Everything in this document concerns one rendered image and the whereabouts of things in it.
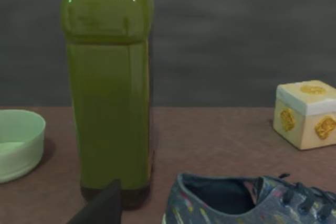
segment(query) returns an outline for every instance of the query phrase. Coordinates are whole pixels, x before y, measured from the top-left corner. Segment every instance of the table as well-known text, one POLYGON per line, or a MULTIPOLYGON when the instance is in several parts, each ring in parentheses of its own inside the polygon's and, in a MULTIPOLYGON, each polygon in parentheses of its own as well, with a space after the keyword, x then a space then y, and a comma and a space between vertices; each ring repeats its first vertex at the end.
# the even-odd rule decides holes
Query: table
MULTIPOLYGON (((71 108, 20 108, 47 121, 45 155, 29 175, 0 185, 1 224, 63 224, 83 207, 71 108)), ((161 223, 180 172, 280 175, 335 190, 336 146, 299 151, 271 128, 272 108, 155 108, 158 146, 152 195, 123 224, 161 223)))

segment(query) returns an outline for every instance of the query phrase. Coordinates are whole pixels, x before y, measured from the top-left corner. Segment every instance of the denim shoe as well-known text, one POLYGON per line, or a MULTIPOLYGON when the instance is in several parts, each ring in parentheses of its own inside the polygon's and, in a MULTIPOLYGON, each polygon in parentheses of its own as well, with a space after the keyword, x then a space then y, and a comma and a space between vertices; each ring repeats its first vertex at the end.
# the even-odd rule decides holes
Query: denim shoe
POLYGON ((336 224, 336 194, 275 177, 179 174, 162 224, 336 224))

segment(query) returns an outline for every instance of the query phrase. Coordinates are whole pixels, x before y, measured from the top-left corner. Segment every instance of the bottle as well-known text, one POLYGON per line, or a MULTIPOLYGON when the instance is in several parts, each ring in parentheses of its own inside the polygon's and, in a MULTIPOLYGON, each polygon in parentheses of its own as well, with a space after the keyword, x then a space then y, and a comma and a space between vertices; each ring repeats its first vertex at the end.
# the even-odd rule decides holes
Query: bottle
POLYGON ((62 0, 72 107, 87 202, 115 179, 123 208, 150 191, 153 0, 62 0))

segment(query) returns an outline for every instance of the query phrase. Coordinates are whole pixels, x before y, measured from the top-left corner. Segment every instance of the cream-colored box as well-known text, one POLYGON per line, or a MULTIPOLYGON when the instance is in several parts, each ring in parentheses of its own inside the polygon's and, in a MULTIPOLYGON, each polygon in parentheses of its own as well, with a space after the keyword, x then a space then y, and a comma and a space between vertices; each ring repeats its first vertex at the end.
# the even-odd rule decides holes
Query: cream-colored box
POLYGON ((336 144, 336 89, 321 81, 279 85, 273 128, 300 150, 336 144))

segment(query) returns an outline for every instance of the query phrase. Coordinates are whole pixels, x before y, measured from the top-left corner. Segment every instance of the shoelace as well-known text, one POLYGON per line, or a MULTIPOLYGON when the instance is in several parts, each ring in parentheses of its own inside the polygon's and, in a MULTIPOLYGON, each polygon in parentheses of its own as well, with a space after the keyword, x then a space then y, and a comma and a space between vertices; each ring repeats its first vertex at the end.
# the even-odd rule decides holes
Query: shoelace
POLYGON ((318 212, 318 218, 320 221, 325 221, 332 214, 333 209, 336 209, 336 193, 324 191, 316 187, 308 188, 302 183, 292 185, 283 180, 289 176, 290 174, 281 174, 279 176, 279 182, 288 187, 288 190, 282 196, 283 204, 290 204, 295 194, 300 193, 306 196, 306 199, 300 204, 299 211, 301 214, 307 214, 319 198, 322 200, 323 207, 318 212))

